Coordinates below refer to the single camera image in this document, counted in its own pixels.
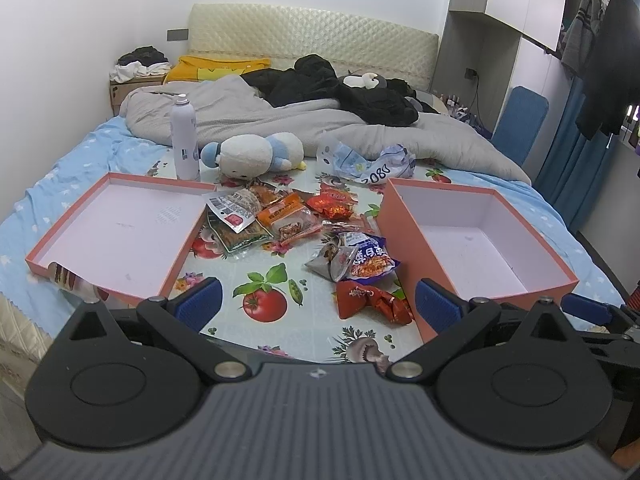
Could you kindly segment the blue white snack bag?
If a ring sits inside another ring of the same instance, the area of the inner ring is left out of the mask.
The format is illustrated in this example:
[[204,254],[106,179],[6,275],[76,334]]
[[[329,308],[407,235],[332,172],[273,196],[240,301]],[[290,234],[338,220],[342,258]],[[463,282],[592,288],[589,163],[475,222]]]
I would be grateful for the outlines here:
[[345,247],[355,249],[355,255],[345,278],[361,284],[372,284],[392,274],[400,262],[392,258],[386,249],[386,239],[360,232],[341,235]]

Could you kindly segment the red snack front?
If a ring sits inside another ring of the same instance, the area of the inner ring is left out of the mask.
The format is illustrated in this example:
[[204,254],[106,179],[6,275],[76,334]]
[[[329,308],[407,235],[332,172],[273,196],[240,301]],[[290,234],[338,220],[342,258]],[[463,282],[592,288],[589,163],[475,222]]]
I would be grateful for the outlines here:
[[408,301],[397,298],[390,292],[355,281],[342,281],[336,284],[338,316],[342,320],[351,318],[365,308],[381,313],[388,322],[408,325],[413,314]]

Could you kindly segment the green dried tofu packet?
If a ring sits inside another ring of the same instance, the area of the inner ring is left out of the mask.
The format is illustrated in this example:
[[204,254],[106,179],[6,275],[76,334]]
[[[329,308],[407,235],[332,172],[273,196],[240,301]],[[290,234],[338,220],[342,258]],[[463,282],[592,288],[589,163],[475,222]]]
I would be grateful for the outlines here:
[[235,233],[212,212],[207,214],[207,222],[209,229],[213,231],[222,248],[228,254],[242,252],[242,250],[272,239],[269,231],[258,221],[254,221],[239,233]]

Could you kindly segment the white shrimp snack packet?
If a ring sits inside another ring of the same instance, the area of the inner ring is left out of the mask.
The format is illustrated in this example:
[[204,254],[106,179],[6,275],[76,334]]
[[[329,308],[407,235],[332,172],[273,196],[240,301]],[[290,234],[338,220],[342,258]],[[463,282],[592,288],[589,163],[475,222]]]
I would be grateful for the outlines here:
[[262,205],[256,195],[247,188],[230,192],[211,192],[204,195],[209,210],[235,233],[241,233],[255,220]]

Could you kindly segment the orange snack packet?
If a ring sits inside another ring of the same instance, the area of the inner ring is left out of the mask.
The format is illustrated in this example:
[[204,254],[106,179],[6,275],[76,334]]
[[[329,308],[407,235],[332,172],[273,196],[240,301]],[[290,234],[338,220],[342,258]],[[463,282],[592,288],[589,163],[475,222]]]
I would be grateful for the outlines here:
[[317,234],[322,224],[296,194],[291,193],[263,209],[257,220],[282,245]]

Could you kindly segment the grey triangular snack packet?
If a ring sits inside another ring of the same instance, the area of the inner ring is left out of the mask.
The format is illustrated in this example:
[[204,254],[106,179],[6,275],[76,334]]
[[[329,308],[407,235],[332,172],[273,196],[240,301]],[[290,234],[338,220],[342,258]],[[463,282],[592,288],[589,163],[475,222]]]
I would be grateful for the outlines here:
[[356,257],[357,249],[352,246],[328,243],[318,254],[305,263],[306,268],[326,280],[337,283],[348,273]]

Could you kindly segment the red foil snack packet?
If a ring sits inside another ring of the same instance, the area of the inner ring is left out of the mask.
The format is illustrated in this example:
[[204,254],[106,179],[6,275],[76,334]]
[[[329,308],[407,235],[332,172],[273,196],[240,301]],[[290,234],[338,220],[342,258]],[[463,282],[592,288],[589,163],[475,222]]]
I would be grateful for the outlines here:
[[306,200],[306,205],[323,219],[346,221],[352,218],[356,200],[339,192],[322,192]]

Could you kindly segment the pink cardboard box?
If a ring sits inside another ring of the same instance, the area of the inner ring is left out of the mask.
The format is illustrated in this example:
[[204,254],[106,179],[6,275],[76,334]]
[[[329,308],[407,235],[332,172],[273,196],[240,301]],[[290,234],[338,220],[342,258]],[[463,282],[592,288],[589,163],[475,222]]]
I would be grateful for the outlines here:
[[497,191],[407,179],[387,182],[376,223],[397,268],[423,341],[441,322],[423,316],[416,288],[430,278],[468,300],[487,297],[525,310],[556,301],[578,277],[541,234]]

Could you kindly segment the light blue bedsheet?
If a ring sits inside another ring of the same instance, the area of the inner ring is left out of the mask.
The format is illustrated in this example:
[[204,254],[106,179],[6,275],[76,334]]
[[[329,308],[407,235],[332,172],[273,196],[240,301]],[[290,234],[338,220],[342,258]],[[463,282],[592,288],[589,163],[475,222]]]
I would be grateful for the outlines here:
[[146,174],[167,152],[166,146],[134,136],[120,117],[88,133],[27,189],[1,223],[1,295],[29,322],[56,336],[78,302],[66,299],[52,283],[32,274],[27,254],[104,174]]

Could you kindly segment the grey duvet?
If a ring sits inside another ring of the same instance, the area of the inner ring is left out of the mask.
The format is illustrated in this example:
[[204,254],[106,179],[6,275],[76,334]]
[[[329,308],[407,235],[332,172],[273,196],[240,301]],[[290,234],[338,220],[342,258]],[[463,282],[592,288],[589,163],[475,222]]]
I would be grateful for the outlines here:
[[305,155],[314,157],[323,136],[329,134],[367,159],[377,158],[386,146],[400,144],[418,159],[530,183],[516,162],[454,118],[421,113],[410,127],[389,127],[367,124],[357,115],[341,110],[334,99],[273,107],[236,75],[216,81],[171,81],[137,88],[122,101],[119,115],[134,136],[170,145],[169,113],[179,94],[184,94],[194,107],[199,146],[224,142],[237,134],[270,136],[290,132],[302,141]]

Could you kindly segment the blue chair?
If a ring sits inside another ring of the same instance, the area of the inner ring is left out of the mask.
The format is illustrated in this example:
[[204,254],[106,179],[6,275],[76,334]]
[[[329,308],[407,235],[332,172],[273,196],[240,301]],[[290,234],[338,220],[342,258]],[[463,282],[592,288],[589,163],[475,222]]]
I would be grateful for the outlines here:
[[512,162],[522,166],[547,117],[549,101],[523,86],[511,89],[503,107],[492,145]]

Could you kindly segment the black hanging coat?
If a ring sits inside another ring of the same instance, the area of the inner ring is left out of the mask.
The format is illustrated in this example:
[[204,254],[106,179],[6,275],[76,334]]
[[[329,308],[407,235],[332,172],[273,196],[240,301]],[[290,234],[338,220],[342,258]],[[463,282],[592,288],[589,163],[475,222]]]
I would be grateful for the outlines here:
[[639,104],[639,8],[610,0],[582,76],[585,96],[576,118],[588,140],[620,133],[628,107]]

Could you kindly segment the white small plush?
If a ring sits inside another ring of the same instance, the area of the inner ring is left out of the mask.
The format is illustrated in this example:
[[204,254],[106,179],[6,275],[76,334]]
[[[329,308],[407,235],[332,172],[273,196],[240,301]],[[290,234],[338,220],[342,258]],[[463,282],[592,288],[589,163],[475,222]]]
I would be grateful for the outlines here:
[[376,73],[364,73],[362,75],[347,75],[342,79],[342,83],[349,88],[371,90],[380,84]]

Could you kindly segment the clothes pile on nightstand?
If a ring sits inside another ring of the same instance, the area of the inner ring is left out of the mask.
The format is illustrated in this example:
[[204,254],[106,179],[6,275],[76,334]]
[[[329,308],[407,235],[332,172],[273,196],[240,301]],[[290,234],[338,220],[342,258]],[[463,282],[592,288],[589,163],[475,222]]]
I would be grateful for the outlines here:
[[110,81],[124,84],[136,78],[165,76],[171,64],[163,52],[153,46],[138,47],[123,54],[110,71]]

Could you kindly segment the black clothes pile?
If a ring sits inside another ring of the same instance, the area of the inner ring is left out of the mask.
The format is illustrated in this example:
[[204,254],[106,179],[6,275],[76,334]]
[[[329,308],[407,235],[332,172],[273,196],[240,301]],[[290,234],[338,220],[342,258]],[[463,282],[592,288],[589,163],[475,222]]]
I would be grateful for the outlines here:
[[299,58],[287,70],[265,68],[242,76],[273,107],[329,99],[370,125],[409,127],[421,113],[435,111],[419,101],[416,90],[402,79],[378,75],[380,84],[367,90],[345,86],[344,77],[337,76],[331,63],[316,54]]

